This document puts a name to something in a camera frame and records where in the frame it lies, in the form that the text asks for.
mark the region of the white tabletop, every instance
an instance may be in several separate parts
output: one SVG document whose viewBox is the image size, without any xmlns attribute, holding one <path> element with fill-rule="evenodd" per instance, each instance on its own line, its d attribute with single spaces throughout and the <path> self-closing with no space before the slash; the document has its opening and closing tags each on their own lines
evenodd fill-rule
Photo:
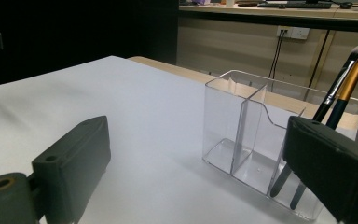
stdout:
<svg viewBox="0 0 358 224">
<path fill-rule="evenodd" d="M 80 223 L 309 223 L 202 161 L 203 104 L 202 83 L 117 57 L 1 85 L 0 175 L 106 115 L 112 160 Z"/>
</svg>

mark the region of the wall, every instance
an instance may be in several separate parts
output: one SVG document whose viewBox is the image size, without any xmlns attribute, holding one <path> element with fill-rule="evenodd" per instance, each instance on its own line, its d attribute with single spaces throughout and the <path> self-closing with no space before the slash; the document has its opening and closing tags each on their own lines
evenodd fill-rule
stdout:
<svg viewBox="0 0 358 224">
<path fill-rule="evenodd" d="M 274 25 L 180 18 L 177 65 L 213 75 L 238 69 L 268 77 L 278 43 L 276 32 Z M 325 36 L 325 30 L 311 29 L 307 40 L 284 39 L 275 79 L 309 86 Z M 328 91 L 358 46 L 358 33 L 331 31 L 329 38 L 311 82 L 322 91 Z M 358 98 L 358 84 L 352 96 Z"/>
</svg>

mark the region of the electrical outlet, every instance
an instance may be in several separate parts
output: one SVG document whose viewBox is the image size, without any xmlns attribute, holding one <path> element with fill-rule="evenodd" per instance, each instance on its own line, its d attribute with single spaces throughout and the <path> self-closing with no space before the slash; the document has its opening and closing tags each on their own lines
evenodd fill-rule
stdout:
<svg viewBox="0 0 358 224">
<path fill-rule="evenodd" d="M 293 39 L 307 39 L 309 32 L 310 28 L 293 27 L 290 37 Z"/>
<path fill-rule="evenodd" d="M 290 38 L 292 36 L 293 27 L 291 26 L 278 26 L 277 36 L 281 35 L 281 31 L 284 31 L 283 37 Z"/>
</svg>

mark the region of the black cord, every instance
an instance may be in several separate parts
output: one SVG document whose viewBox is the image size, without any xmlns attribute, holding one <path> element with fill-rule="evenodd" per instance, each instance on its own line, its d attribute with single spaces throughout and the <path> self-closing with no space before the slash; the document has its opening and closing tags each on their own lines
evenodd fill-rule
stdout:
<svg viewBox="0 0 358 224">
<path fill-rule="evenodd" d="M 271 68 L 269 69 L 268 78 L 271 78 L 271 74 L 272 74 L 272 79 L 275 79 L 275 70 L 276 70 L 279 54 L 281 52 L 281 44 L 282 44 L 283 36 L 285 33 L 286 33 L 286 31 L 281 30 L 281 33 L 279 34 L 277 47 L 275 49 L 274 60 L 272 61 Z"/>
</svg>

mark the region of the clear plastic organizer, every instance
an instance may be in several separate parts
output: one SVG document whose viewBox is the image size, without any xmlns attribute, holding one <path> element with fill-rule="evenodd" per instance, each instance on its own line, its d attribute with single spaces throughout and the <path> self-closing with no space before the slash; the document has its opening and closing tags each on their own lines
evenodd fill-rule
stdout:
<svg viewBox="0 0 358 224">
<path fill-rule="evenodd" d="M 316 219 L 323 205 L 308 189 L 290 208 L 300 184 L 293 173 L 277 196 L 269 193 L 285 165 L 282 143 L 289 117 L 312 119 L 326 92 L 235 70 L 206 83 L 205 89 L 202 158 L 294 214 Z M 358 141 L 358 99 L 349 100 L 336 130 Z"/>
</svg>

